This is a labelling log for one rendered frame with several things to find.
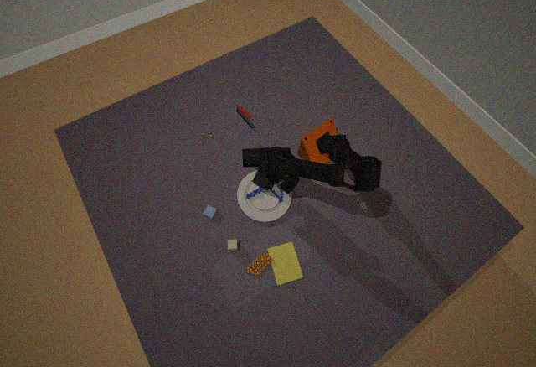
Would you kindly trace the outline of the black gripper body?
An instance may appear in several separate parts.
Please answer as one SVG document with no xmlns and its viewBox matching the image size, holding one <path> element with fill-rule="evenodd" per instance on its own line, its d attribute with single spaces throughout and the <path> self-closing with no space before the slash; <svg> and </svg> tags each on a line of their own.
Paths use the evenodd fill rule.
<svg viewBox="0 0 536 367">
<path fill-rule="evenodd" d="M 287 177 L 279 177 L 275 178 L 278 181 L 283 181 L 280 185 L 280 187 L 287 192 L 288 194 L 296 187 L 296 185 L 299 183 L 299 178 L 295 175 L 288 175 Z"/>
</svg>

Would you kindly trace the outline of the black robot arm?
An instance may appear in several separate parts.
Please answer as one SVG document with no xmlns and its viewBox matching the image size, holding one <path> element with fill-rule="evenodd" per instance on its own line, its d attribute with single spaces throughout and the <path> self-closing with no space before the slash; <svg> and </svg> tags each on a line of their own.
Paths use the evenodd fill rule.
<svg viewBox="0 0 536 367">
<path fill-rule="evenodd" d="M 317 163 L 295 158 L 288 147 L 242 149 L 243 168 L 259 167 L 253 184 L 268 190 L 273 178 L 288 174 L 328 183 L 333 187 L 346 187 L 354 192 L 370 192 L 379 188 L 382 162 L 376 157 L 360 156 L 350 148 L 346 135 L 330 136 L 329 132 L 316 140 L 321 155 L 338 164 Z M 344 182 L 344 170 L 353 172 L 356 185 Z"/>
</svg>

